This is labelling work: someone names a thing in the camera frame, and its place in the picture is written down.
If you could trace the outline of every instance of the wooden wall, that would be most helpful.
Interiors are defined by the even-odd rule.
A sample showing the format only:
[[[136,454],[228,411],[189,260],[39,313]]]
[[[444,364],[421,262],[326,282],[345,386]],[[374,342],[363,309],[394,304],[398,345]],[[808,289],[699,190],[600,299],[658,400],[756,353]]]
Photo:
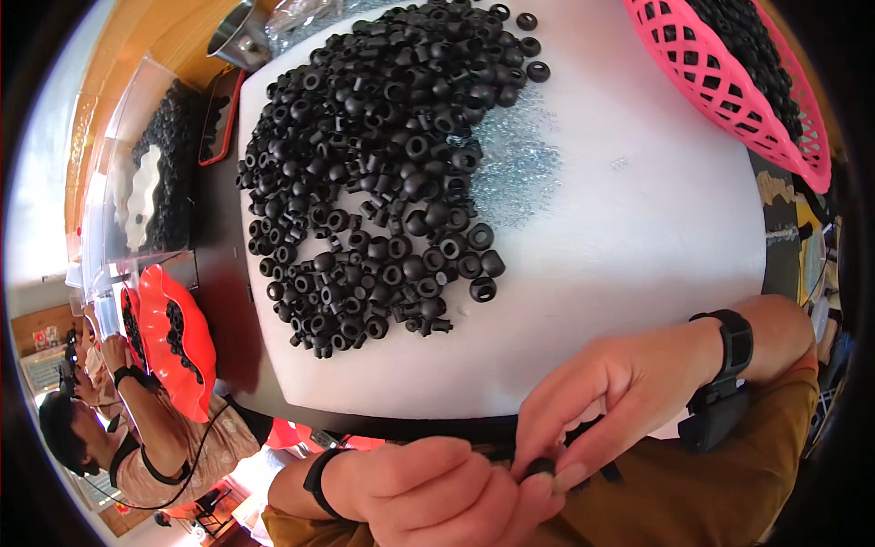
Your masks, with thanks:
[[[55,306],[41,312],[28,313],[13,319],[11,323],[12,336],[16,346],[18,346],[19,357],[37,353],[37,348],[33,344],[33,333],[49,326],[58,327],[58,334],[62,342],[71,327],[82,332],[82,318],[73,316],[70,304]]]

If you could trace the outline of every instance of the hand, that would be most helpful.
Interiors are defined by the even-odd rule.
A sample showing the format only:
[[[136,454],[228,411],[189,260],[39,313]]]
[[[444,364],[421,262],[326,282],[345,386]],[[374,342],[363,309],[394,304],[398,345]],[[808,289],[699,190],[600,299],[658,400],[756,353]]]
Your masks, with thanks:
[[[112,334],[101,345],[107,370],[115,374],[119,368],[128,366],[128,340],[120,334]]]
[[[523,402],[513,476],[540,456],[556,459],[554,489],[566,492],[666,424],[719,373],[719,327],[706,318],[591,342]],[[605,418],[565,451],[564,433],[594,419],[599,407]]]
[[[517,486],[508,471],[456,438],[425,438],[349,456],[346,462],[346,455],[336,458],[347,469],[335,474],[336,493],[343,495],[343,488],[352,496],[358,513],[352,518],[368,522],[382,547],[515,547],[564,505],[563,496],[553,495],[549,475]],[[329,502],[331,494],[325,491]]]
[[[81,366],[78,364],[73,367],[73,376],[76,377],[76,386],[73,388],[73,393],[79,396],[88,406],[97,405],[97,389],[91,383],[91,378],[85,373],[85,363]]]

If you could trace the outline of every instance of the black watch strap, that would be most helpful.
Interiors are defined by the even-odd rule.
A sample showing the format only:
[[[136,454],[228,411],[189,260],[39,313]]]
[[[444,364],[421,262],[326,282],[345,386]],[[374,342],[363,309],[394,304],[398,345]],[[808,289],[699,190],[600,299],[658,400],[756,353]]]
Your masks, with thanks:
[[[739,422],[749,406],[747,393],[736,387],[736,381],[753,357],[751,325],[732,310],[698,313],[689,320],[705,317],[720,319],[722,323],[723,367],[714,380],[693,394],[687,403],[692,416],[677,426],[681,441],[693,453],[714,448]]]
[[[118,383],[122,381],[122,378],[125,376],[130,376],[131,378],[137,378],[137,373],[131,370],[129,367],[121,367],[116,372],[113,373],[113,384],[115,385],[115,390],[118,391]]]
[[[310,467],[310,472],[307,473],[307,477],[304,479],[304,490],[313,494],[313,499],[316,500],[316,503],[332,518],[335,518],[339,521],[348,521],[348,519],[340,516],[340,513],[334,510],[328,500],[326,499],[325,494],[322,492],[322,472],[325,471],[328,462],[334,456],[345,452],[347,449],[345,448],[332,448],[331,450],[326,450],[322,452],[322,454],[316,458],[316,461],[313,462],[313,465]]]
[[[741,314],[732,310],[717,310],[711,313],[697,313],[690,321],[705,317],[719,319],[720,336],[723,337],[723,366],[710,383],[699,389],[688,406],[691,412],[701,410],[705,404],[714,404],[722,398],[734,394],[735,382],[742,370],[751,364],[753,358],[753,333],[751,324]]]

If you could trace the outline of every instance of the smartphone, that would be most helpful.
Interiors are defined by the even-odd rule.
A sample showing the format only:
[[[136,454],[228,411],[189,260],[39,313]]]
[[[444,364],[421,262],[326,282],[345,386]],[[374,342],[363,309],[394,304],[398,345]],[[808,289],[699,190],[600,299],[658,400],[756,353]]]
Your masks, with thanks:
[[[244,71],[229,65],[210,82],[207,90],[210,102],[200,137],[199,164],[210,165],[228,154],[231,129],[237,116],[237,102],[240,100],[240,86],[245,79]]]

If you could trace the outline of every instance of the person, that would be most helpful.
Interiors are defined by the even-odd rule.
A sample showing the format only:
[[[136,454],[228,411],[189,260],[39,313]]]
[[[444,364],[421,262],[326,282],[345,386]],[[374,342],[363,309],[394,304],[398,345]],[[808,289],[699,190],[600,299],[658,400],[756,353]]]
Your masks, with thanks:
[[[314,458],[295,462],[274,479],[262,515],[274,545],[756,544],[793,488],[817,362],[810,320],[794,302],[758,296],[732,309],[752,330],[752,360],[738,376],[750,407],[713,450],[690,453],[677,438],[647,434],[722,369],[719,319],[600,338],[523,402],[509,470],[457,438],[341,452],[320,477],[337,519],[303,487]],[[566,449],[564,434],[599,413]],[[539,457],[555,461],[555,476],[526,478]],[[598,473],[612,461],[622,480]]]
[[[212,395],[207,422],[192,421],[159,383],[131,366],[123,337],[109,336],[101,350],[127,426],[107,432],[93,409],[60,390],[40,405],[39,427],[55,459],[79,476],[109,472],[126,503],[173,508],[195,501],[270,435],[272,417],[244,409],[230,396]]]
[[[111,422],[122,414],[124,403],[104,365],[102,354],[88,332],[79,334],[71,330],[67,339],[65,357],[73,373],[73,395]]]

